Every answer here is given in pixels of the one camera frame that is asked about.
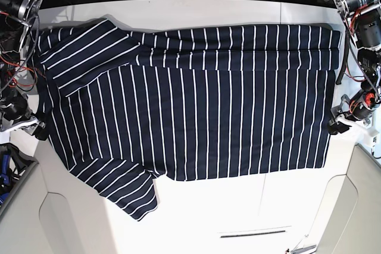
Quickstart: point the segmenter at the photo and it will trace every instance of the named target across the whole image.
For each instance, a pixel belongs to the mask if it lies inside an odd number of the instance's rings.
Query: folded shirt
[[[341,34],[304,25],[44,31],[39,109],[65,167],[134,219],[153,179],[324,166]]]

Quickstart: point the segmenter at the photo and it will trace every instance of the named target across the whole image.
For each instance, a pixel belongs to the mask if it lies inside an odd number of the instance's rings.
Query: white panel
[[[48,193],[41,208],[40,222],[55,254],[84,253],[67,199]]]
[[[336,202],[338,201],[341,188],[343,187],[345,175],[338,175],[333,177],[327,185],[326,191],[324,192],[323,199],[319,206],[319,210],[315,217],[314,224],[305,241],[305,245],[318,245],[323,233],[328,225],[329,219],[331,217],[332,211],[335,208]]]
[[[249,0],[131,0],[51,8],[39,12],[42,27],[72,26],[105,15],[132,30],[279,23],[280,3]]]
[[[357,204],[350,219],[344,225],[344,231],[337,244],[328,242],[332,229],[336,226],[337,217],[342,213],[333,213],[321,244],[335,245],[329,254],[380,253],[381,249],[381,168],[359,146],[356,146],[348,169],[348,178],[358,193]]]
[[[58,193],[67,199],[85,248],[84,253],[117,253],[104,206],[105,199],[65,169],[49,142],[38,144],[35,158],[40,163],[48,192]]]
[[[1,217],[1,253],[54,253],[39,220],[39,210],[47,193],[40,166],[37,165]]]

